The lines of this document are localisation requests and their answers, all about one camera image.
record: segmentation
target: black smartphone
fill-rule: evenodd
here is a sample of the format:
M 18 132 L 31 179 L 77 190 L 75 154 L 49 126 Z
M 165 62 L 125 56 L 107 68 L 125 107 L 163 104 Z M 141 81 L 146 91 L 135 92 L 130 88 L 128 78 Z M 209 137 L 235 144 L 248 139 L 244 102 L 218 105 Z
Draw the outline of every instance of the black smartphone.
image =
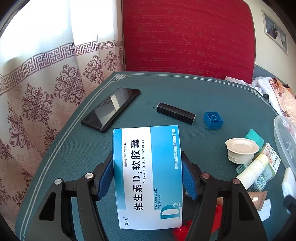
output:
M 106 131 L 140 93 L 138 89 L 118 88 L 90 112 L 81 124 L 100 132 Z

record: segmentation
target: metal screw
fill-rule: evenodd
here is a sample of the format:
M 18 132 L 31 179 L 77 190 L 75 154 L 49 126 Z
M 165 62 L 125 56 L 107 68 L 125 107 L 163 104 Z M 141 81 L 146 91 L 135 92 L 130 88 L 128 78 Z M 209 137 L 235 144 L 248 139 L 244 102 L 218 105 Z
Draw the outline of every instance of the metal screw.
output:
M 62 180 L 58 178 L 54 181 L 54 183 L 55 183 L 55 185 L 59 185 L 62 183 Z
M 204 172 L 204 173 L 202 173 L 202 178 L 203 179 L 208 179 L 208 178 L 210 178 L 210 174 Z
M 94 175 L 93 175 L 91 172 L 85 174 L 85 178 L 86 178 L 86 179 L 90 179 L 90 178 L 92 178 L 93 176 L 94 176 Z
M 237 178 L 234 178 L 234 179 L 233 179 L 233 183 L 234 183 L 234 184 L 240 184 L 240 180 L 237 179 Z

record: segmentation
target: red cushion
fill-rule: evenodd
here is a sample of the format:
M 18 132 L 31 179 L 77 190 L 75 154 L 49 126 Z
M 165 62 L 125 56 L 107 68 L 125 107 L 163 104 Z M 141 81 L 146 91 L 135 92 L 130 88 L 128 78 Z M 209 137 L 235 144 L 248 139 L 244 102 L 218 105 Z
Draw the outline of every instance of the red cushion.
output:
M 127 71 L 252 82 L 255 34 L 243 0 L 124 0 Z

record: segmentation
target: vitamin d2 soft capsules box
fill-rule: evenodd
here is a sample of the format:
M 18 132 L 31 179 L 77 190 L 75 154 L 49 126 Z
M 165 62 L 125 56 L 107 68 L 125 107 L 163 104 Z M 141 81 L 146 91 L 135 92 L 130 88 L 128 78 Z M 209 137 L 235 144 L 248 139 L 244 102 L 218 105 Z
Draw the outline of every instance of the vitamin d2 soft capsules box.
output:
M 113 161 L 121 229 L 182 225 L 178 126 L 114 129 Z

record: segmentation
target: curtain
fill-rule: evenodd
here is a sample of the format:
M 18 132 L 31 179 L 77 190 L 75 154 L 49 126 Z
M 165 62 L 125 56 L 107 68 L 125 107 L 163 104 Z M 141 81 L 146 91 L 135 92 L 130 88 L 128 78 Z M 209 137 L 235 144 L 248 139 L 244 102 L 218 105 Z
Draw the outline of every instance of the curtain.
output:
M 0 212 L 14 230 L 50 144 L 77 106 L 123 71 L 120 0 L 31 0 L 0 37 Z

